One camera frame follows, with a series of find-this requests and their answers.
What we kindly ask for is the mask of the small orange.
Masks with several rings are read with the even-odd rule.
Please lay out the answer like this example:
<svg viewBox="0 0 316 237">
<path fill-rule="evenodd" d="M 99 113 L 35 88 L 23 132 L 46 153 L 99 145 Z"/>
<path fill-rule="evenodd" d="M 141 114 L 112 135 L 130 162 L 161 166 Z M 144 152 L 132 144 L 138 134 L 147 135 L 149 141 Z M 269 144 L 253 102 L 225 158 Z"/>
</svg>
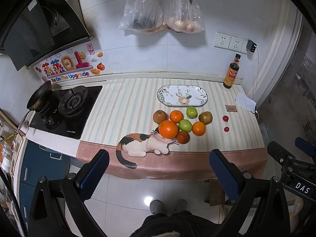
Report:
<svg viewBox="0 0 316 237">
<path fill-rule="evenodd" d="M 169 118 L 175 124 L 178 124 L 181 120 L 183 120 L 184 116 L 183 113 L 179 110 L 173 110 L 170 112 Z"/>
<path fill-rule="evenodd" d="M 192 132 L 196 136 L 203 136 L 206 132 L 206 125 L 201 121 L 195 122 L 192 125 Z"/>
</svg>

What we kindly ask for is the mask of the dark red-orange tangerine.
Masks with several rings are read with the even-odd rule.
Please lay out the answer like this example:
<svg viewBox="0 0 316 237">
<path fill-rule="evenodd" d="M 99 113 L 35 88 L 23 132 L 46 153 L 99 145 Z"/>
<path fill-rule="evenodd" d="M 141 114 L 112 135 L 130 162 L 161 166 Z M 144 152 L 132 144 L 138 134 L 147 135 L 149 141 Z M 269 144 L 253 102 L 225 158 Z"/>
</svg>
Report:
<svg viewBox="0 0 316 237">
<path fill-rule="evenodd" d="M 176 139 L 180 144 L 187 144 L 190 141 L 190 135 L 186 131 L 180 131 L 178 132 Z"/>
</svg>

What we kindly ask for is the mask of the brown apple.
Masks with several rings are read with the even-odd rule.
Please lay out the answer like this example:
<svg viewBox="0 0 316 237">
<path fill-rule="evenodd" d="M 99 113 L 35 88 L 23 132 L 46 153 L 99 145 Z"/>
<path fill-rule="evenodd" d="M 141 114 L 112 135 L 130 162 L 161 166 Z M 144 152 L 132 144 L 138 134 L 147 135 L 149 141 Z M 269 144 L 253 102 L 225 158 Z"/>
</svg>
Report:
<svg viewBox="0 0 316 237">
<path fill-rule="evenodd" d="M 168 115 L 163 110 L 157 110 L 153 114 L 153 121 L 156 124 L 161 124 L 161 122 L 168 120 Z"/>
<path fill-rule="evenodd" d="M 199 121 L 203 122 L 205 125 L 210 124 L 213 121 L 213 115 L 209 111 L 200 113 Z"/>
</svg>

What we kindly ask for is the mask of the green apple front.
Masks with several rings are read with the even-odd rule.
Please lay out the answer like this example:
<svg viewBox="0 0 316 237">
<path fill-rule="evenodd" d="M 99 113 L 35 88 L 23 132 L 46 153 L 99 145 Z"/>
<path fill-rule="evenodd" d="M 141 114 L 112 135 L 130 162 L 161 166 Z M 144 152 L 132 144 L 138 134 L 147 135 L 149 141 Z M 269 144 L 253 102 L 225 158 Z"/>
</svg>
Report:
<svg viewBox="0 0 316 237">
<path fill-rule="evenodd" d="M 187 132 L 189 133 L 190 131 L 192 131 L 192 124 L 189 120 L 187 119 L 182 119 L 179 123 L 178 123 L 178 127 L 181 131 Z"/>
</svg>

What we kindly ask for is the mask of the green apple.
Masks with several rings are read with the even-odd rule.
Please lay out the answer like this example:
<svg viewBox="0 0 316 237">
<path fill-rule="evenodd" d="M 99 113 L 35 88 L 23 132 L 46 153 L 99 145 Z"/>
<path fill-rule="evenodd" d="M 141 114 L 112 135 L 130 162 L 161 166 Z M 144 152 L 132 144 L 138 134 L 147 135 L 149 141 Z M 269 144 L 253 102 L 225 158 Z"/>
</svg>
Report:
<svg viewBox="0 0 316 237">
<path fill-rule="evenodd" d="M 197 109 L 193 106 L 187 107 L 186 115 L 190 119 L 195 119 L 198 117 Z"/>
<path fill-rule="evenodd" d="M 182 119 L 179 123 L 178 123 L 178 127 L 181 131 L 187 132 L 189 133 L 190 131 L 192 131 L 192 124 L 189 120 L 187 119 Z"/>
</svg>

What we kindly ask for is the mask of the green apple back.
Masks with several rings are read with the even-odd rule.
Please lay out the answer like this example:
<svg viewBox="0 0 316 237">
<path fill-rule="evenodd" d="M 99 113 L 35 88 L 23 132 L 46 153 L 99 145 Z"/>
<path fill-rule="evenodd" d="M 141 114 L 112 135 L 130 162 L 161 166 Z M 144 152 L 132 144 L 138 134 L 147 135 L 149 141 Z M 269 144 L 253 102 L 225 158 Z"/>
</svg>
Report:
<svg viewBox="0 0 316 237">
<path fill-rule="evenodd" d="M 198 117 L 197 109 L 193 106 L 187 107 L 186 115 L 190 119 L 195 119 Z"/>
</svg>

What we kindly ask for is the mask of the large orange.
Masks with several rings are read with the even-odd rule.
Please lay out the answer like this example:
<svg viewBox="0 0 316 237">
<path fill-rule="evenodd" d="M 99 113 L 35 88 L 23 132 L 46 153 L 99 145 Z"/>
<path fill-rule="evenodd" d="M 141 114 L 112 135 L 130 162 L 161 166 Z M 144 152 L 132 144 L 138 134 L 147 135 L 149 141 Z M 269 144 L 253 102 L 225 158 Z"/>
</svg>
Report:
<svg viewBox="0 0 316 237">
<path fill-rule="evenodd" d="M 159 134 L 166 139 L 173 139 L 177 136 L 179 130 L 178 126 L 170 120 L 162 121 L 159 126 Z"/>
</svg>

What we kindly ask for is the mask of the small orange back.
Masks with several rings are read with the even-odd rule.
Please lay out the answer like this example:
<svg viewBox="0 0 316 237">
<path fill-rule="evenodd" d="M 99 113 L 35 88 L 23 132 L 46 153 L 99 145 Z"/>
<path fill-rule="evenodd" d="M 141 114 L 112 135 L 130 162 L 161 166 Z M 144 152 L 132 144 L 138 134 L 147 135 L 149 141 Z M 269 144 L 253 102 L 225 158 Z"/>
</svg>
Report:
<svg viewBox="0 0 316 237">
<path fill-rule="evenodd" d="M 170 112 L 169 118 L 175 124 L 178 124 L 181 120 L 183 120 L 184 116 L 183 113 L 179 110 L 173 110 Z"/>
</svg>

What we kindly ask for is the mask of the blue cabinet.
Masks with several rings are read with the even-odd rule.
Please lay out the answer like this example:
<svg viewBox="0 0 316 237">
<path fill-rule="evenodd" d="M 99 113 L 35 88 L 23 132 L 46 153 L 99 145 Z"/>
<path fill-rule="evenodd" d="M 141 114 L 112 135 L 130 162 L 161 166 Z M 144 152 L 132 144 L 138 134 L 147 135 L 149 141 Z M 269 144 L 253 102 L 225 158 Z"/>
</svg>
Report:
<svg viewBox="0 0 316 237">
<path fill-rule="evenodd" d="M 29 212 L 38 179 L 63 179 L 70 167 L 70 157 L 28 141 L 21 167 L 19 201 L 23 220 L 29 221 Z"/>
</svg>

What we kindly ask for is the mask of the small brown card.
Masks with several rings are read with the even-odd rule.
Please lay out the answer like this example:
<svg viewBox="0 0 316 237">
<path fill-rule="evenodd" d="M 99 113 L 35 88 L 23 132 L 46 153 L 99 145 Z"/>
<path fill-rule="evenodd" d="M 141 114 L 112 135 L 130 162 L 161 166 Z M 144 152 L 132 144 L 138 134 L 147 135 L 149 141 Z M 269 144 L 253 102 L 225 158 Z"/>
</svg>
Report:
<svg viewBox="0 0 316 237">
<path fill-rule="evenodd" d="M 237 107 L 235 105 L 225 105 L 227 112 L 238 112 Z"/>
</svg>

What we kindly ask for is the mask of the black gas stove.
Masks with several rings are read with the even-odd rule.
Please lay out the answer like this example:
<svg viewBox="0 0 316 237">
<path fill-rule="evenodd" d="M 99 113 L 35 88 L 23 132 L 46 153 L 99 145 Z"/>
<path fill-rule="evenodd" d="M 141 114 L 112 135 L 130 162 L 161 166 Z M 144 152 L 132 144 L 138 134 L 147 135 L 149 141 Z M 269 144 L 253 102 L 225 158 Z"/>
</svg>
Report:
<svg viewBox="0 0 316 237">
<path fill-rule="evenodd" d="M 80 139 L 102 86 L 77 86 L 49 91 L 47 106 L 34 114 L 30 127 L 41 131 Z"/>
</svg>

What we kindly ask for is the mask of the white folded paper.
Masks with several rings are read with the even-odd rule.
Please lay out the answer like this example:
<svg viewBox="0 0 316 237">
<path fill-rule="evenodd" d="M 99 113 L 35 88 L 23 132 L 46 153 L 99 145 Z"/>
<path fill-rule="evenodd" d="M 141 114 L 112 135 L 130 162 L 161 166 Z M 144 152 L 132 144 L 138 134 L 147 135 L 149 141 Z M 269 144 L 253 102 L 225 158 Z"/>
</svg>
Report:
<svg viewBox="0 0 316 237">
<path fill-rule="evenodd" d="M 238 93 L 235 98 L 236 104 L 252 113 L 256 112 L 256 102 L 248 98 L 243 93 Z"/>
</svg>

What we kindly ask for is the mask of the small black frying pan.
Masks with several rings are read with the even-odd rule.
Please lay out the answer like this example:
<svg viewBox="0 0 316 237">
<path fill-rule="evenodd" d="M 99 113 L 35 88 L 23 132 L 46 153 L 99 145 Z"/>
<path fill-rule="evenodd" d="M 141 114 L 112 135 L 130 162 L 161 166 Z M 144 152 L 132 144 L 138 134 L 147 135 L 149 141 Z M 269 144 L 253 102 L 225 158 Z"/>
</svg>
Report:
<svg viewBox="0 0 316 237">
<path fill-rule="evenodd" d="M 20 133 L 21 126 L 23 125 L 26 117 L 29 115 L 30 112 L 41 112 L 43 109 L 45 109 L 49 104 L 49 94 L 51 93 L 51 81 L 46 81 L 41 86 L 39 86 L 36 91 L 32 94 L 32 96 L 29 98 L 27 103 L 27 112 L 23 116 L 16 133 Z"/>
</svg>

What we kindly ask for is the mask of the black plug adapter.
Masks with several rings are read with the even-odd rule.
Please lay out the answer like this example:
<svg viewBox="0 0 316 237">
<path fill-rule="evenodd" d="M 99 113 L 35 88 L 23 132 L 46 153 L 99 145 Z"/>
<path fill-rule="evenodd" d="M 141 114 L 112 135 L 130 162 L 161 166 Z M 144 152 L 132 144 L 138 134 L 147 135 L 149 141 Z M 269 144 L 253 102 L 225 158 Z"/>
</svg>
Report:
<svg viewBox="0 0 316 237">
<path fill-rule="evenodd" d="M 252 40 L 247 41 L 247 45 L 246 45 L 247 51 L 249 51 L 250 53 L 254 53 L 256 48 L 257 48 L 257 44 L 254 41 Z"/>
</svg>

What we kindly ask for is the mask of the plastic bag with eggs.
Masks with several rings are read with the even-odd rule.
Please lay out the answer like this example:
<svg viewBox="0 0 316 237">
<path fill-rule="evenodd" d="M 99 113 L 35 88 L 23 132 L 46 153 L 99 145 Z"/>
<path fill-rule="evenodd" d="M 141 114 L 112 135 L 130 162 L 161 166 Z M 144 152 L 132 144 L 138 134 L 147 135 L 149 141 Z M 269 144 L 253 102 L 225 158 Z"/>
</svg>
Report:
<svg viewBox="0 0 316 237">
<path fill-rule="evenodd" d="M 196 0 L 166 0 L 163 10 L 166 28 L 177 33 L 195 34 L 205 30 L 202 12 Z"/>
</svg>

